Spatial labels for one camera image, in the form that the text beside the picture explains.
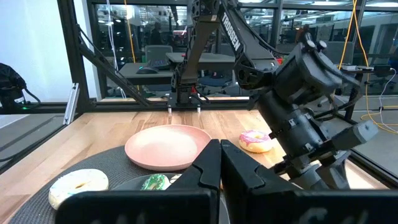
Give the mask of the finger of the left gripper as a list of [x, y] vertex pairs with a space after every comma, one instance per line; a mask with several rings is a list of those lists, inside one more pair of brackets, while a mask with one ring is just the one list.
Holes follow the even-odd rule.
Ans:
[[290, 177], [290, 182], [295, 183], [303, 189], [309, 189], [313, 180], [310, 177], [311, 166], [295, 167], [290, 163], [278, 163], [273, 166], [273, 172], [277, 175], [287, 174]]
[[311, 154], [312, 160], [318, 160], [321, 164], [315, 172], [319, 176], [311, 187], [311, 190], [349, 190], [349, 183], [346, 176], [345, 162], [350, 156], [349, 151], [333, 151], [324, 154]]

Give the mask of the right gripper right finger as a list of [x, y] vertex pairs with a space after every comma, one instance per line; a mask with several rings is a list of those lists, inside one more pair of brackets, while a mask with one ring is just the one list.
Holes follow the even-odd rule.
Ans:
[[302, 190], [228, 140], [221, 148], [231, 224], [398, 224], [398, 190]]

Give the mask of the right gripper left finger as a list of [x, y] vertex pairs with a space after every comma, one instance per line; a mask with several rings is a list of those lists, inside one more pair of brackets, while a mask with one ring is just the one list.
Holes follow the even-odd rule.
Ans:
[[218, 224], [221, 144], [212, 139], [165, 190], [110, 190], [66, 199], [55, 224]]

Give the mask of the large pink frosted donut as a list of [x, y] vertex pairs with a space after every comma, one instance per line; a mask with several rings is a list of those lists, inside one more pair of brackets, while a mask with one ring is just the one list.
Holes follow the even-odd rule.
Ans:
[[268, 134], [258, 130], [247, 130], [239, 135], [239, 145], [253, 153], [268, 152], [274, 147], [274, 142]]

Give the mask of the small green frosted donut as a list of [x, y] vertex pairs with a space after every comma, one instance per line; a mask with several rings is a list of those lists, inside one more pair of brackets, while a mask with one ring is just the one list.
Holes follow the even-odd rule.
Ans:
[[146, 179], [141, 187], [142, 190], [165, 190], [171, 185], [169, 178], [163, 174], [154, 174]]

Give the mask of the pink plate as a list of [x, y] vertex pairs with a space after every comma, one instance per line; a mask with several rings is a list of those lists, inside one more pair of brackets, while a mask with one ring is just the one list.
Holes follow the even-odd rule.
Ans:
[[176, 171], [189, 167], [210, 140], [200, 128], [168, 124], [139, 131], [127, 140], [124, 150], [142, 168]]

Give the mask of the dark grey plate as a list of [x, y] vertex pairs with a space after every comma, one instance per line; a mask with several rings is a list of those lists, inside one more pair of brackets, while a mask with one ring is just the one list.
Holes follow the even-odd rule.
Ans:
[[[173, 173], [159, 173], [166, 175], [169, 178], [171, 185], [181, 176], [181, 174], [173, 174]], [[151, 175], [144, 175], [140, 177], [133, 178], [117, 187], [113, 190], [142, 190], [141, 187], [146, 179], [148, 179]]]

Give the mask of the large white frosted donut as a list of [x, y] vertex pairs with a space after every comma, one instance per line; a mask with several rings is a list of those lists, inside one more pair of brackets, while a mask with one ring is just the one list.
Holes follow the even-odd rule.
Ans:
[[72, 195], [109, 188], [108, 176], [98, 169], [80, 169], [58, 178], [49, 189], [49, 204], [57, 210]]

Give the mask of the round grey woven placemat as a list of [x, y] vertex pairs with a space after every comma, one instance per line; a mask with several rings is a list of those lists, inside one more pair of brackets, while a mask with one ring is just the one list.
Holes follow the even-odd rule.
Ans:
[[67, 168], [35, 193], [11, 218], [9, 224], [54, 224], [55, 210], [49, 204], [49, 190], [62, 176], [80, 169], [98, 169], [108, 176], [113, 189], [133, 178], [155, 174], [133, 163], [122, 146], [95, 154]]

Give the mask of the grey office desk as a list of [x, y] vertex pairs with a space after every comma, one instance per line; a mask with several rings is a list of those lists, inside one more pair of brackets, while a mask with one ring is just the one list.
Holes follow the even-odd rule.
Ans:
[[137, 74], [138, 69], [144, 66], [144, 63], [126, 63], [119, 72], [133, 85], [170, 85], [173, 72], [159, 71], [154, 74]]
[[[176, 64], [182, 63], [185, 54], [181, 52], [169, 52], [166, 53], [166, 57], [170, 61], [170, 64], [176, 66]], [[202, 53], [199, 62], [199, 70], [232, 70], [235, 63], [235, 57], [223, 54], [213, 53]]]

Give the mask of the black side table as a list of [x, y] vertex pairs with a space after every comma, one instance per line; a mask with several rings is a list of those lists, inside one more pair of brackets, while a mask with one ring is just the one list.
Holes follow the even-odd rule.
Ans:
[[[387, 77], [389, 75], [392, 75], [393, 69], [391, 68], [390, 65], [375, 65], [374, 67], [366, 67], [366, 66], [357, 66], [357, 65], [343, 65], [341, 70], [344, 73], [354, 75], [354, 78], [363, 83], [364, 86], [370, 86], [373, 85], [372, 82], [370, 81], [363, 81], [363, 76], [364, 74], [375, 74], [377, 77]], [[346, 121], [349, 124], [354, 124], [356, 123], [353, 121], [352, 115], [354, 112], [354, 106], [355, 104], [348, 106], [345, 108], [345, 115], [339, 115], [339, 119]]]

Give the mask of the black keyboard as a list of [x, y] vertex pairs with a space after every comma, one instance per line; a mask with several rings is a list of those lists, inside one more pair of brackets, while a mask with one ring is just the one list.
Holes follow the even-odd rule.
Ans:
[[170, 64], [166, 60], [150, 60], [148, 66], [158, 70], [170, 70]]

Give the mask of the grey office chair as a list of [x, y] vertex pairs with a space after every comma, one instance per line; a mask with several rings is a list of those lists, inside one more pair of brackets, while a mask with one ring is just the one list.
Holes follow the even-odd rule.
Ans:
[[145, 46], [146, 62], [153, 60], [165, 60], [166, 53], [172, 53], [173, 48], [170, 45], [147, 45]]

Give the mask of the person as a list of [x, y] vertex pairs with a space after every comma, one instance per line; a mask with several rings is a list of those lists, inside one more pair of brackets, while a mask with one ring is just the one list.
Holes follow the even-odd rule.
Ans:
[[151, 45], [162, 45], [162, 39], [160, 34], [161, 26], [159, 22], [155, 22], [154, 29], [150, 33], [150, 41]]

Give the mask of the silver metal bracket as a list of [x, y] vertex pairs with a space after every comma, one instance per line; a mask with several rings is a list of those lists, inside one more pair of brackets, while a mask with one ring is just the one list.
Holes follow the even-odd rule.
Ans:
[[79, 94], [80, 94], [79, 83], [73, 83], [65, 110], [65, 116], [63, 119], [64, 125], [69, 125], [74, 120]]

